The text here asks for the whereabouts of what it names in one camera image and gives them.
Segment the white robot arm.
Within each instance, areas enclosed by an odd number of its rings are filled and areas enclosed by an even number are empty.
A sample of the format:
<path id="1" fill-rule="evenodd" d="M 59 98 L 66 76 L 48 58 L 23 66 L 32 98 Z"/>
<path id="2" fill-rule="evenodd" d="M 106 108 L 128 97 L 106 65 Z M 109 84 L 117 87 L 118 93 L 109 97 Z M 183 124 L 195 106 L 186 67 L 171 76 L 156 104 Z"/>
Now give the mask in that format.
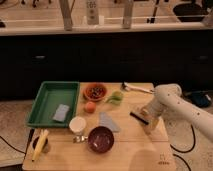
<path id="1" fill-rule="evenodd" d="M 148 115 L 148 122 L 157 119 L 165 108 L 169 108 L 213 142 L 213 114 L 185 101 L 181 97 L 182 89 L 178 84 L 158 85 L 154 88 L 153 95 L 153 99 L 142 108 Z"/>

